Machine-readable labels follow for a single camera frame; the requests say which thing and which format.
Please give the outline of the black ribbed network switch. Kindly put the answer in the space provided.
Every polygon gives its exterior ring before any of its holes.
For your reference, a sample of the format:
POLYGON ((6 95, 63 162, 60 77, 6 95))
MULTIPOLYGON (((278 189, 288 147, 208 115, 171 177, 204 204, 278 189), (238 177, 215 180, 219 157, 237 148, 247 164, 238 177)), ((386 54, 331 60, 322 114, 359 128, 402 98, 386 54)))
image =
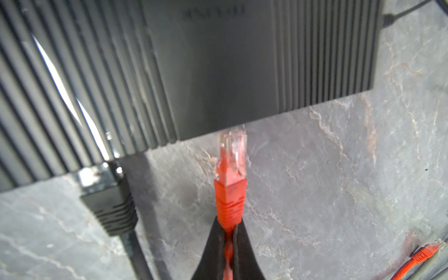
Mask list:
POLYGON ((2 1, 1 191, 372 89, 383 1, 2 1))

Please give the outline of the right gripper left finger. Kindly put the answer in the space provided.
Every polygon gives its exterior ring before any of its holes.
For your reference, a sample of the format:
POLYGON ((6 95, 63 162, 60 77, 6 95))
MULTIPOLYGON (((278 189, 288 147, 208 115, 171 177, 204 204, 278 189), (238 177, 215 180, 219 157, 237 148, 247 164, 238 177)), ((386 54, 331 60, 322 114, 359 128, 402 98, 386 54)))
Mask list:
POLYGON ((215 218, 202 258, 191 280, 223 280, 225 269, 225 231, 215 218))

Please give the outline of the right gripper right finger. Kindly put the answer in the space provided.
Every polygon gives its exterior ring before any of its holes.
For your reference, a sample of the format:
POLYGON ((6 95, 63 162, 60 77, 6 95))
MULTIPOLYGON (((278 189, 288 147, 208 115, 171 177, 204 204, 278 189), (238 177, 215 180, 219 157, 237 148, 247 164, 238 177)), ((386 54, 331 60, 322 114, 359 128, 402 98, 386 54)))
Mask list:
POLYGON ((234 280, 265 280, 256 260, 244 220, 238 224, 232 236, 232 270, 234 280))

